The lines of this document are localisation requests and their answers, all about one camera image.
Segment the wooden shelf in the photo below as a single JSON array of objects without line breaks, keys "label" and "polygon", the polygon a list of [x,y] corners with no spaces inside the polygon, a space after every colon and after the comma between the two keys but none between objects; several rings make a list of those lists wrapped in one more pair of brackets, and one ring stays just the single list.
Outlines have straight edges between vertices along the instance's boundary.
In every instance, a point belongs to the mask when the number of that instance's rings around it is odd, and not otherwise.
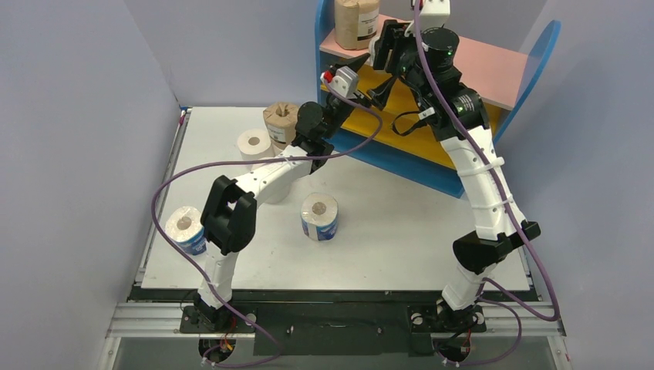
[{"label": "wooden shelf", "polygon": [[[363,66],[359,72],[359,90],[365,92],[368,89],[377,87],[383,81],[390,77],[387,73],[375,71],[370,66]],[[488,121],[493,133],[497,132],[497,125],[500,121],[502,109],[486,103],[488,112]],[[417,129],[408,136],[400,136],[394,133],[390,128],[390,123],[400,113],[416,110],[416,104],[408,87],[398,82],[391,91],[386,108],[383,111],[374,109],[384,120],[384,127],[379,132],[376,141],[391,146],[393,148],[422,157],[441,166],[453,169],[454,164],[445,150],[434,139],[429,127]],[[404,116],[397,120],[397,129],[401,132],[409,129],[417,121],[417,115]],[[352,115],[343,124],[343,128],[357,133],[361,136],[370,136],[377,128],[377,120],[362,110],[355,109]]]},{"label": "wooden shelf", "polygon": [[[379,16],[379,28],[387,19]],[[336,43],[332,30],[319,47],[343,58],[363,55],[367,50],[345,50]],[[471,89],[477,90],[486,103],[512,110],[517,101],[518,90],[527,64],[527,56],[519,52],[498,48],[483,42],[460,37],[459,48],[454,58],[454,65],[463,73],[461,81]]]}]

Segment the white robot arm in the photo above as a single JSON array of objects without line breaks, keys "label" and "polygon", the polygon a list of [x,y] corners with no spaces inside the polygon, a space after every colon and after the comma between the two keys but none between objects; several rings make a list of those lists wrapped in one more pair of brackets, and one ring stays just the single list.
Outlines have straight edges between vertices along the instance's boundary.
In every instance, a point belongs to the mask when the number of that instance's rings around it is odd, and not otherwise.
[{"label": "white robot arm", "polygon": [[[268,163],[265,166],[252,170],[245,175],[237,177],[238,184],[245,193],[252,194],[258,208],[270,196],[288,187],[291,183],[311,173],[312,163],[306,160],[293,161],[292,157],[307,156],[307,152],[296,146],[288,146],[277,157],[286,158],[284,162]],[[225,300],[231,300],[231,281],[234,277],[234,268],[238,252],[222,254],[221,249],[209,247],[204,269],[211,278],[211,282],[218,294]],[[219,309],[222,304],[211,293],[206,281],[202,281],[198,291],[202,301],[208,306]]]},{"label": "white robot arm", "polygon": [[[370,106],[370,102],[356,89],[359,76],[355,72],[365,64],[368,57],[369,55],[361,55],[337,64],[323,73],[321,80],[340,96]],[[231,300],[231,283],[238,253],[255,234],[258,206],[290,186],[294,180],[315,172],[325,164],[324,158],[311,161],[293,159],[328,156],[334,146],[325,139],[335,134],[353,110],[352,106],[331,94],[328,95],[325,106],[314,102],[303,104],[298,111],[295,139],[276,157],[283,161],[267,163],[233,180],[218,177],[214,181],[201,216],[205,236],[215,244],[215,247],[207,249],[204,269],[216,292],[225,301]],[[207,326],[222,326],[223,304],[213,295],[206,281],[202,282],[194,298],[194,305]]]},{"label": "white robot arm", "polygon": [[[358,76],[355,72],[370,54],[350,59],[321,75],[321,80],[339,95],[367,106],[372,103],[380,110],[386,105],[393,83],[401,81],[412,89],[420,108],[417,125],[429,126],[452,159],[473,209],[475,230],[453,243],[457,268],[443,289],[443,300],[437,307],[439,319],[445,323],[460,321],[460,318],[470,319],[474,315],[473,309],[481,294],[483,279],[510,252],[522,245],[504,211],[504,203],[510,204],[517,222],[529,239],[540,235],[538,224],[525,220],[508,190],[501,170],[504,160],[495,153],[481,98],[460,81],[461,73],[453,65],[459,39],[454,32],[442,27],[449,14],[448,0],[423,0],[420,15],[422,25],[426,27],[422,30],[423,47],[446,101],[484,151],[490,161],[488,165],[484,165],[470,143],[457,132],[432,94],[417,58],[413,23],[386,21],[380,37],[371,42],[373,68],[385,69],[392,75],[380,87],[368,91],[371,100],[356,90]],[[296,139],[280,154],[287,160],[267,164],[234,180],[227,177],[216,180],[202,213],[202,223],[207,239],[218,247],[208,248],[205,268],[225,301],[231,299],[231,281],[238,252],[254,236],[258,205],[293,180],[321,167],[324,160],[293,161],[292,158],[330,154],[333,146],[324,139],[331,137],[351,112],[351,106],[331,94],[325,107],[318,103],[304,104],[298,112]],[[495,169],[507,192],[506,202],[501,199],[497,184],[488,172],[491,168]],[[206,282],[203,282],[198,293],[199,299],[194,299],[196,309],[209,322],[220,327],[216,321],[220,321],[218,312],[222,304],[213,296]]]}]

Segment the brown paper roll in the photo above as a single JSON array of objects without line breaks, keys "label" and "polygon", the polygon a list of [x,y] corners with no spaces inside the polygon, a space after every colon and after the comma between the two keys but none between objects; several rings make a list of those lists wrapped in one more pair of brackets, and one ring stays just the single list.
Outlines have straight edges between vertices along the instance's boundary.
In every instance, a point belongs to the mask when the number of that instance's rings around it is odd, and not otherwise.
[{"label": "brown paper roll", "polygon": [[284,150],[295,138],[295,124],[298,123],[298,106],[277,102],[264,110],[264,122],[272,145]]},{"label": "brown paper roll", "polygon": [[336,42],[348,50],[366,49],[377,33],[379,0],[334,0]]}]

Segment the tabletop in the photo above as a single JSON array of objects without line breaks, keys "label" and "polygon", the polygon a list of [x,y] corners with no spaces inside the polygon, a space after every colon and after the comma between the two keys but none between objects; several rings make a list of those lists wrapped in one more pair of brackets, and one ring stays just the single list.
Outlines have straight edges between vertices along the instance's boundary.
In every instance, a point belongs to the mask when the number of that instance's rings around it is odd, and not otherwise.
[{"label": "tabletop", "polygon": [[[207,162],[239,160],[236,139],[245,130],[265,128],[263,110],[193,108],[174,172]],[[246,166],[220,166],[174,181],[163,204],[162,223],[181,206],[202,210],[216,177],[246,172]],[[300,206],[315,192],[330,194],[339,202],[339,229],[332,240],[313,241],[302,232]],[[439,291],[457,266],[452,242],[473,229],[466,200],[345,156],[296,180],[281,203],[259,207],[256,234],[239,255],[233,288]],[[204,266],[205,256],[194,259]],[[500,263],[494,276],[506,289],[529,289],[517,251]],[[200,282],[200,274],[157,235],[142,288],[192,289]]]}]

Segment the white wall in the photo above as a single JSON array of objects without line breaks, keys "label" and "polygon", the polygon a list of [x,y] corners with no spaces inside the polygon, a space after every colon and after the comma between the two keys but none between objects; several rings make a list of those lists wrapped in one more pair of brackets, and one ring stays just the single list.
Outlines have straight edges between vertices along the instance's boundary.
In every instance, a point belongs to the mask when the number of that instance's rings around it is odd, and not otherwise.
[{"label": "white wall", "polygon": [[[410,0],[381,0],[381,12],[412,19]],[[447,28],[459,35],[519,50],[547,0],[450,0]]]},{"label": "white wall", "polygon": [[315,98],[317,0],[125,0],[182,105]]},{"label": "white wall", "polygon": [[561,299],[575,370],[651,369],[654,3],[549,0],[551,62],[500,144]]},{"label": "white wall", "polygon": [[93,368],[179,110],[120,0],[4,0],[0,50],[0,367]]}]

